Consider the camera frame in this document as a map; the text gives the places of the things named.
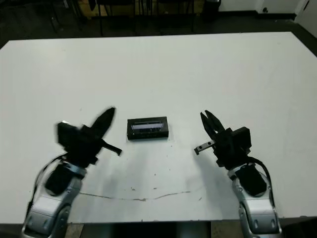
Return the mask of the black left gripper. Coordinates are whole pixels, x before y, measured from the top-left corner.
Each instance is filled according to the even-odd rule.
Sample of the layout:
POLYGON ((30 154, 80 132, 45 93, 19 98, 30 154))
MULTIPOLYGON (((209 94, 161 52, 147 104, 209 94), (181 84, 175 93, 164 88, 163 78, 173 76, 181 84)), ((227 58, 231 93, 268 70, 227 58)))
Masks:
POLYGON ((63 126, 63 148, 69 163, 79 167, 94 165, 102 148, 108 149, 118 156, 122 153, 121 149, 103 140, 103 136, 111 126, 115 110, 116 108, 111 107, 104 111, 95 120, 92 127, 86 125, 81 128, 72 125, 63 126))

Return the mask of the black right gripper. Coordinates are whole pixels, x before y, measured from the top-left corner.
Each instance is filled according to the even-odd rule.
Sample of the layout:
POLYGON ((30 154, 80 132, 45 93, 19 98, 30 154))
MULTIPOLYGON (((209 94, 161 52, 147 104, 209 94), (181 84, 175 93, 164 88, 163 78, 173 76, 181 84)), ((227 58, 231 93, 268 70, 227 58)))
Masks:
POLYGON ((232 131, 230 128, 224 131, 220 120, 210 111, 205 110, 206 115, 200 113, 203 127, 212 139, 194 149, 200 152, 212 148, 217 157, 219 167, 231 170, 248 162, 248 129, 246 127, 232 131))

